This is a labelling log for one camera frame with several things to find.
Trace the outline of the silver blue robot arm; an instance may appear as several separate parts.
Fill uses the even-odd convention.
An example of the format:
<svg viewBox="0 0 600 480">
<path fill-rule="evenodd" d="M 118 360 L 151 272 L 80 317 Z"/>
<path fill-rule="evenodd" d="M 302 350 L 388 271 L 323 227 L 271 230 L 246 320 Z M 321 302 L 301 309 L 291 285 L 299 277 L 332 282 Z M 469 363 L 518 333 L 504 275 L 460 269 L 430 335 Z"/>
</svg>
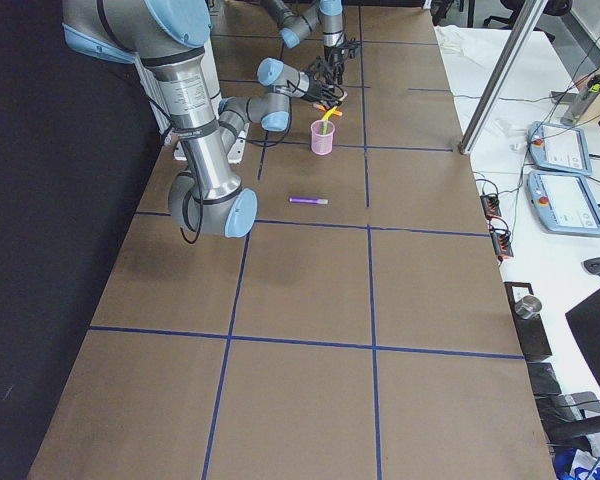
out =
<svg viewBox="0 0 600 480">
<path fill-rule="evenodd" d="M 65 1 L 68 46 L 105 61 L 140 60 L 156 79 L 188 168 L 173 181 L 169 212 L 182 230 L 241 238 L 257 215 L 255 192 L 231 170 L 228 154 L 248 123 L 281 132 L 290 125 L 290 102 L 337 103 L 341 62 L 323 75 L 272 58 L 257 70 L 266 92 L 213 103 L 203 71 L 212 21 L 204 1 Z"/>
<path fill-rule="evenodd" d="M 348 38 L 345 32 L 345 13 L 341 1 L 313 1 L 302 13 L 295 14 L 283 1 L 261 1 L 267 14 L 276 23 L 280 37 L 288 49 L 300 45 L 315 31 L 320 30 L 324 55 L 311 64 L 329 84 L 341 85 L 345 63 L 354 59 L 361 50 L 361 42 Z"/>
</svg>

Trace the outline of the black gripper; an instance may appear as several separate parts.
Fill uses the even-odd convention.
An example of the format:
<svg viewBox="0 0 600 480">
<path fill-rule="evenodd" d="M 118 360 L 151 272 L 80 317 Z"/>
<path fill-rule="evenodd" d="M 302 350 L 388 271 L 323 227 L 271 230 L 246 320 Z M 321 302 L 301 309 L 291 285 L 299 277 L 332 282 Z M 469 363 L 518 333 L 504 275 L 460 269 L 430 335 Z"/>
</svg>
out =
<svg viewBox="0 0 600 480">
<path fill-rule="evenodd" d="M 322 57 L 316 57 L 304 70 L 309 78 L 305 99 L 320 103 L 333 103 L 336 100 L 334 74 Z"/>
<path fill-rule="evenodd" d="M 333 78 L 336 85 L 341 85 L 344 75 L 344 63 L 356 57 L 356 40 L 345 40 L 336 46 L 324 47 L 325 60 L 333 68 Z"/>
</svg>

